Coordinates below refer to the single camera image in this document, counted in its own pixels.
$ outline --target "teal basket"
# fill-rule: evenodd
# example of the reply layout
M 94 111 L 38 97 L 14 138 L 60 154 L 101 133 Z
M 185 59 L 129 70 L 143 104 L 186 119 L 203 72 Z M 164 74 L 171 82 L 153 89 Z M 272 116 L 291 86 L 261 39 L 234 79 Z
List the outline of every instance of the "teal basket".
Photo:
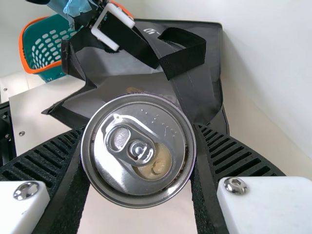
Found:
M 30 22 L 19 36 L 19 55 L 27 73 L 39 75 L 45 82 L 64 76 L 61 67 L 61 41 L 76 31 L 60 15 Z

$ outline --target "screw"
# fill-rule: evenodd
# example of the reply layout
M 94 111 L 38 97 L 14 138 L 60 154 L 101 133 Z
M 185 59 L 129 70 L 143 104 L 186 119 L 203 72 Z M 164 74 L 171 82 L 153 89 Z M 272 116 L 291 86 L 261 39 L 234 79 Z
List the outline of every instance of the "screw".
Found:
M 247 192 L 247 184 L 240 178 L 230 177 L 224 181 L 227 191 L 235 195 L 242 195 Z
M 37 182 L 26 182 L 18 186 L 18 188 L 13 193 L 13 197 L 18 201 L 25 200 L 35 195 L 38 190 L 39 184 Z

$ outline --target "aluminum can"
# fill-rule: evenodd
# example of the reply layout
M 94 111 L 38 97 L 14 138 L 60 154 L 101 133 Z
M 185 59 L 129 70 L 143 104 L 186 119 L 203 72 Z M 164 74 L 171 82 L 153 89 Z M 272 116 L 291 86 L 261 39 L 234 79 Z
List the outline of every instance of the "aluminum can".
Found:
M 187 183 L 195 157 L 195 136 L 184 113 L 150 94 L 106 103 L 90 119 L 81 143 L 82 165 L 93 187 L 129 208 L 174 197 Z

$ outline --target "white plastic clip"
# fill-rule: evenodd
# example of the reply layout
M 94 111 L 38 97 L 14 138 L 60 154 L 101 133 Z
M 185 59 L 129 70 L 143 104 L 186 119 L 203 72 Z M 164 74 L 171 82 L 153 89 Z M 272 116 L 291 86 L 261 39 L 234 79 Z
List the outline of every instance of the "white plastic clip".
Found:
M 108 36 L 106 36 L 104 33 L 102 33 L 98 26 L 102 22 L 103 18 L 107 14 L 107 12 L 110 12 L 113 14 L 117 19 L 119 19 L 121 22 L 123 22 L 127 27 L 133 28 L 135 25 L 135 22 L 130 19 L 127 14 L 123 13 L 118 7 L 116 7 L 113 3 L 108 3 L 100 16 L 98 17 L 97 21 L 91 28 L 91 33 L 97 37 L 100 41 L 104 42 L 106 45 L 108 45 L 112 50 L 117 51 L 119 48 L 119 45 L 116 44 L 113 40 L 111 40 Z

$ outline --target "white wall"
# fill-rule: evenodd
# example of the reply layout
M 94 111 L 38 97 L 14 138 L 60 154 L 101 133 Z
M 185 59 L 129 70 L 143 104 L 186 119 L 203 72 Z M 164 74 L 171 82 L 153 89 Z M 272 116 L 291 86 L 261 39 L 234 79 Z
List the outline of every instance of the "white wall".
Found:
M 0 77 L 21 71 L 18 41 L 28 22 L 54 14 L 47 6 L 25 0 L 0 0 Z
M 135 17 L 222 23 L 223 75 L 312 157 L 311 0 L 119 2 Z

